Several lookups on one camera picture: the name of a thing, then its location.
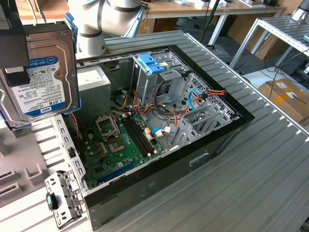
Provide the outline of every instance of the green motherboard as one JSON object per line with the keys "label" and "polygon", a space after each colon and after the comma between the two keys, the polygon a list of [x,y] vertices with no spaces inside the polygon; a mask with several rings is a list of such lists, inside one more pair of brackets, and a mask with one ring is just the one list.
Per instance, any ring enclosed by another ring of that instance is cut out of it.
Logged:
{"label": "green motherboard", "polygon": [[[101,131],[95,122],[80,128],[81,142],[83,143],[80,144],[83,147],[80,149],[80,157],[86,169],[84,179],[89,189],[93,189],[102,182],[113,179],[165,152],[155,138],[151,140],[149,137],[147,138],[147,133],[144,131],[146,125],[139,114],[130,116],[130,118],[115,119],[115,123],[120,134],[108,139],[103,139],[101,135],[101,133],[113,129],[108,121],[99,125]],[[141,144],[141,141],[146,141],[147,144]]]}

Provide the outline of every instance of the ram slot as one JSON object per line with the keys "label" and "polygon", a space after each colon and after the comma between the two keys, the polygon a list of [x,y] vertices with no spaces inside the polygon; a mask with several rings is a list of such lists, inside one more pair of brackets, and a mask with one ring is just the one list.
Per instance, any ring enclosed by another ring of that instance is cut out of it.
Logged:
{"label": "ram slot", "polygon": [[122,124],[143,157],[146,157],[148,153],[153,153],[153,148],[150,146],[144,134],[140,131],[133,119],[124,118],[122,119]]}

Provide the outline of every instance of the hard drive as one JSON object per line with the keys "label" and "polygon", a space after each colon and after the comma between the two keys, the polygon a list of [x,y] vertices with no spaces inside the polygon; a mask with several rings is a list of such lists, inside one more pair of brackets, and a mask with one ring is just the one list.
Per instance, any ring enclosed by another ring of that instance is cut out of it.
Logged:
{"label": "hard drive", "polygon": [[11,130],[79,107],[72,33],[65,22],[24,26],[30,83],[12,86],[0,71],[0,110]]}

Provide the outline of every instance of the aluminum extrusion table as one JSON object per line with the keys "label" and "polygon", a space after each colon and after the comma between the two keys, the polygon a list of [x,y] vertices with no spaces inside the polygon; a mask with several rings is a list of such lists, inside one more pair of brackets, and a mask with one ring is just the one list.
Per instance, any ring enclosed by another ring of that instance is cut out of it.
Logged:
{"label": "aluminum extrusion table", "polygon": [[[309,134],[181,31],[107,40],[112,53],[176,44],[255,116],[209,163],[104,225],[102,232],[295,232],[309,215]],[[49,173],[67,170],[49,119],[32,130]],[[0,208],[0,231],[58,231],[42,188]],[[64,229],[91,231],[86,215]]]}
{"label": "aluminum extrusion table", "polygon": [[253,48],[252,54],[256,53],[267,35],[271,33],[290,45],[287,51],[277,62],[277,66],[281,64],[292,48],[295,48],[300,52],[304,52],[305,55],[309,56],[309,43],[303,39],[304,35],[309,34],[309,24],[300,24],[288,16],[257,18],[230,64],[232,69],[236,66],[250,39],[253,37],[259,26],[264,28],[265,31]]}

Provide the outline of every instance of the metal rail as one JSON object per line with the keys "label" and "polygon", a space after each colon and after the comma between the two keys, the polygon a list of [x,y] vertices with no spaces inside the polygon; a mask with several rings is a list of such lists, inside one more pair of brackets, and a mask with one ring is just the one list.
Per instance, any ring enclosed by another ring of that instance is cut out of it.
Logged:
{"label": "metal rail", "polygon": [[[305,55],[309,56],[309,43],[303,39],[304,35],[309,34],[309,24],[300,24],[298,22],[295,22],[289,16],[257,18],[230,64],[230,67],[232,69],[238,63],[241,55],[243,54],[244,50],[249,44],[249,41],[254,36],[259,26],[264,28],[265,32],[253,48],[252,54],[256,53],[267,35],[271,33],[279,39],[285,41],[291,47],[297,49],[300,52],[304,52]],[[279,65],[283,61],[283,59],[287,56],[291,49],[292,48],[289,48],[287,50],[287,52],[282,56],[277,65]]]}

